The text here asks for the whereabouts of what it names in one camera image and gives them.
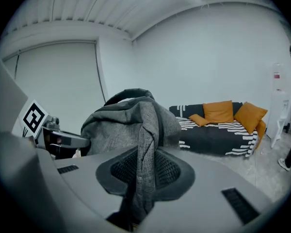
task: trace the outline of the sneaker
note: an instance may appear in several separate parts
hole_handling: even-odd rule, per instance
[[[289,171],[289,170],[290,170],[290,168],[288,168],[288,167],[286,166],[286,163],[285,163],[285,159],[284,159],[284,158],[280,158],[280,159],[278,160],[278,163],[279,163],[279,165],[280,165],[283,169],[285,169],[286,171]]]

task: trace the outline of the vent grille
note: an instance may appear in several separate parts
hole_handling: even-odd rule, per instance
[[[249,204],[236,188],[223,190],[222,194],[232,206],[243,224],[255,219],[259,213]]]
[[[71,172],[71,171],[76,170],[76,169],[79,169],[79,168],[76,165],[71,165],[71,166],[65,166],[65,167],[58,168],[57,170],[60,174],[63,174],[63,173]]]

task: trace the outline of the white ceiling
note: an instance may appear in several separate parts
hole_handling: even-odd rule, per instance
[[[277,10],[270,0],[25,0],[2,37],[42,22],[74,20],[127,32],[134,40],[169,16],[217,2],[248,2]]]

